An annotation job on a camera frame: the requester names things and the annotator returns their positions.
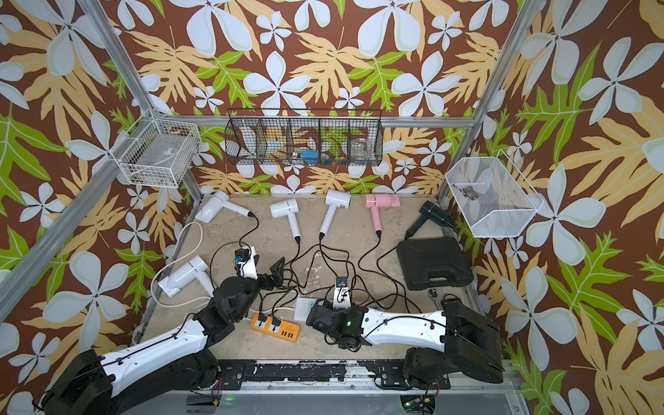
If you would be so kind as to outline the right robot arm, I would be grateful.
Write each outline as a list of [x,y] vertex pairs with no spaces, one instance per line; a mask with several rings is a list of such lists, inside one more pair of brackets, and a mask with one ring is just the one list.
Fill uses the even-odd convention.
[[432,385],[454,373],[489,384],[503,382],[499,329],[456,300],[419,314],[359,305],[335,310],[330,302],[318,301],[306,324],[326,342],[352,352],[364,346],[406,345],[404,377],[414,387]]

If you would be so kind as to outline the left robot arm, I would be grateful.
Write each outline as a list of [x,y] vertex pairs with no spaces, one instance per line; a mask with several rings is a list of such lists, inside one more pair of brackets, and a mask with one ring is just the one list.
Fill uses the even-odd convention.
[[211,347],[228,337],[262,290],[282,285],[285,259],[257,278],[233,276],[208,304],[167,333],[99,356],[79,354],[34,408],[46,414],[121,414],[171,390],[209,387],[219,363]]

